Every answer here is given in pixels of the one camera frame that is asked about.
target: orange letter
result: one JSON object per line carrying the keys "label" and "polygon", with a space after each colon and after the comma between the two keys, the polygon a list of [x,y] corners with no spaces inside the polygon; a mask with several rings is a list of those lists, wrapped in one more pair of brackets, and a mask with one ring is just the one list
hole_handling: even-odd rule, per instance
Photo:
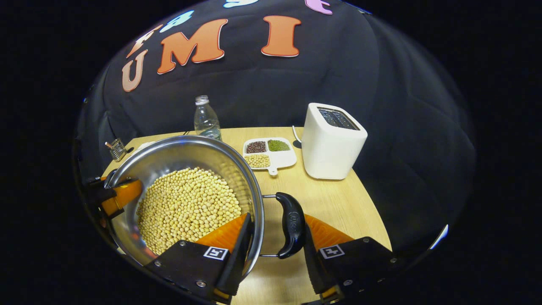
{"label": "orange letter", "polygon": [[143,45],[143,42],[145,40],[149,39],[152,36],[152,33],[154,33],[154,31],[161,28],[162,26],[163,26],[163,24],[155,27],[154,29],[152,29],[152,31],[148,32],[147,34],[145,34],[145,35],[141,36],[139,39],[137,39],[135,44],[134,44],[134,47],[132,48],[130,53],[128,53],[128,55],[126,55],[126,58],[130,57],[130,55],[134,54],[137,50],[139,50],[139,48],[141,48],[141,46]]}
{"label": "orange letter", "polygon": [[299,50],[294,47],[294,28],[301,21],[286,16],[266,16],[269,23],[269,40],[262,53],[269,56],[295,57]]}
{"label": "orange letter", "polygon": [[199,63],[222,58],[224,51],[220,49],[220,30],[228,23],[227,19],[207,22],[188,40],[182,32],[175,33],[162,40],[162,62],[158,74],[167,73],[175,68],[171,55],[174,55],[181,66],[186,65],[190,54],[197,46],[192,62]]}
{"label": "orange letter", "polygon": [[149,50],[145,50],[135,57],[135,76],[133,80],[130,80],[130,67],[132,66],[132,61],[129,61],[122,68],[122,88],[126,92],[134,90],[139,82],[141,81],[141,74],[143,71],[143,57],[147,54]]}

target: pot handle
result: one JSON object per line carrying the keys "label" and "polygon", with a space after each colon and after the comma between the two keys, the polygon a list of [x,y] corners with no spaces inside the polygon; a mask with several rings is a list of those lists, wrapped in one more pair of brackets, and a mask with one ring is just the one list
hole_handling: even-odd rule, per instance
{"label": "pot handle", "polygon": [[282,231],[284,246],[276,255],[260,255],[264,257],[287,258],[296,254],[305,244],[305,215],[299,202],[291,195],[277,192],[275,195],[264,195],[263,198],[276,198],[282,205]]}

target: black fabric backdrop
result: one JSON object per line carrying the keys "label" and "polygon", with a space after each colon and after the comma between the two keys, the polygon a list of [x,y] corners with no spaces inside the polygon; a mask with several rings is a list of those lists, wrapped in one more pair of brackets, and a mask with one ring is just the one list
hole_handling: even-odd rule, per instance
{"label": "black fabric backdrop", "polygon": [[[110,61],[84,105],[78,138],[82,176],[93,181],[111,161],[104,142],[166,134],[193,127],[194,97],[209,96],[221,127],[303,126],[308,103],[332,104],[353,115],[369,136],[354,170],[372,197],[394,250],[452,225],[472,188],[475,147],[459,90],[422,46],[376,16],[330,1],[333,15],[304,1],[258,1],[225,9],[222,0],[198,3],[149,25],[194,10],[185,23],[155,31],[129,59],[129,42]],[[300,54],[261,53],[269,24],[284,15],[301,20],[294,45]],[[219,60],[158,74],[162,39],[191,37],[204,23],[227,18]],[[139,52],[140,84],[122,89],[122,67]],[[131,68],[133,79],[135,64]]]}
{"label": "black fabric backdrop", "polygon": [[[63,4],[5,3],[0,10],[7,65],[4,131],[8,141],[14,139],[4,155],[3,300],[187,303],[103,242],[81,207],[68,156],[85,92],[104,64],[189,3]],[[540,234],[532,221],[540,178],[539,158],[532,156],[540,139],[534,47],[539,3],[356,4],[443,63],[473,112],[478,153],[474,193],[448,237],[409,273],[354,303],[539,302]]]}

